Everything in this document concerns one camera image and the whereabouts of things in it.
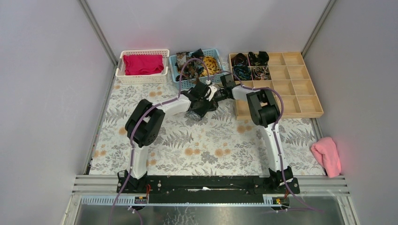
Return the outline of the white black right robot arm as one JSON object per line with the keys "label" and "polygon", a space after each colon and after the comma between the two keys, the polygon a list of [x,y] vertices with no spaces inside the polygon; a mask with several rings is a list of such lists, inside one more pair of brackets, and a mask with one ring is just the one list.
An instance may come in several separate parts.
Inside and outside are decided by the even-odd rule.
{"label": "white black right robot arm", "polygon": [[220,77],[222,87],[216,92],[214,100],[235,99],[248,103],[252,122],[262,127],[263,140],[268,151],[268,170],[270,174],[269,187],[275,193],[283,192],[293,181],[292,170],[284,163],[285,155],[279,132],[279,120],[284,111],[284,106],[279,106],[275,97],[281,96],[269,87],[253,88],[242,83],[237,84],[232,75]]}

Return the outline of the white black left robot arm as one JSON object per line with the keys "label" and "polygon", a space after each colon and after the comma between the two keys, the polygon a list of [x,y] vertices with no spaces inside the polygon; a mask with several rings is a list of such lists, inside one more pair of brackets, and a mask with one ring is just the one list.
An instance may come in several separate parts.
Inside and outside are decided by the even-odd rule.
{"label": "white black left robot arm", "polygon": [[145,165],[149,146],[157,138],[163,121],[179,113],[192,114],[195,119],[202,119],[208,111],[215,108],[214,97],[218,89],[214,85],[198,83],[189,90],[179,93],[163,102],[150,102],[142,99],[125,124],[130,140],[130,162],[124,171],[122,186],[135,193],[145,188],[147,166]]}

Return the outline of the grey leaf pattern tie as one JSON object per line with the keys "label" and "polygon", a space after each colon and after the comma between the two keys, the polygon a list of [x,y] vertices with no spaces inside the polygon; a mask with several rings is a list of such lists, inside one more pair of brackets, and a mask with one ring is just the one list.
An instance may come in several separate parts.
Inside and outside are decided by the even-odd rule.
{"label": "grey leaf pattern tie", "polygon": [[187,111],[184,115],[185,118],[190,119],[190,120],[194,120],[194,121],[201,121],[203,119],[203,117],[199,114],[197,114],[194,111]]}

